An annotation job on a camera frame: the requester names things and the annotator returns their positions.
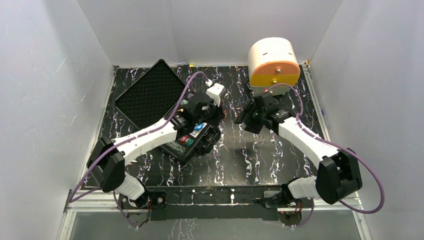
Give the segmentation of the black poker set case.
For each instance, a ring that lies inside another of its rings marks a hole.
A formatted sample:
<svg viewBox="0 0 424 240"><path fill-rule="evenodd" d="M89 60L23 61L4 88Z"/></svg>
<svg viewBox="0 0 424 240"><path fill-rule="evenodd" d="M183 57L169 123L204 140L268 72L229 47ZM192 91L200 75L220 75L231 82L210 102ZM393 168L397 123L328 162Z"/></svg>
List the black poker set case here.
<svg viewBox="0 0 424 240"><path fill-rule="evenodd" d="M191 92L188 83L184 83L170 66L158 60L144 75L116 100L116 108L127 117L140 131L167 118L177 103L185 105L189 98L204 92ZM210 153L221 137L219 125L205 126L174 142L156 147L181 163L192 156Z"/></svg>

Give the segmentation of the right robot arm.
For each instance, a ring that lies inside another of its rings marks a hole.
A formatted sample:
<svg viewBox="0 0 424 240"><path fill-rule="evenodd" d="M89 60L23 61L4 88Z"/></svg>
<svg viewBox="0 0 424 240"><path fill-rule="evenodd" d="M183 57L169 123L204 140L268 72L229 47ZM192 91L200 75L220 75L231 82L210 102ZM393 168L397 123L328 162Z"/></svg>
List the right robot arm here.
<svg viewBox="0 0 424 240"><path fill-rule="evenodd" d="M359 161L347 150L319 141L308 134L308 128L293 110L277 105L270 93L262 92L247 102L233 121L243 130L259 134L263 127L291 142L317 168L314 177L294 178L281 186L281 193L271 197L288 207L295 207L303 198L322 199L334 204L363 186Z"/></svg>

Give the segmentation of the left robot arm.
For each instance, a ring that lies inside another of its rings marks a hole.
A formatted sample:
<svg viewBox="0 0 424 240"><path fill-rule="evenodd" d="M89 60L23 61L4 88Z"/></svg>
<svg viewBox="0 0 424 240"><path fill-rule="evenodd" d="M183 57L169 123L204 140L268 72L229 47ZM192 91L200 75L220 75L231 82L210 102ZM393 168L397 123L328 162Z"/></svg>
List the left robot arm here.
<svg viewBox="0 0 424 240"><path fill-rule="evenodd" d="M219 124L224 116L219 93L194 94L186 104L178 102L167 118L149 127L113 140L100 139L87 163L90 174L102 192L118 192L135 207L144 208L149 203L150 192L139 179L126 172L126 166L146 152L189 136L200 124Z"/></svg>

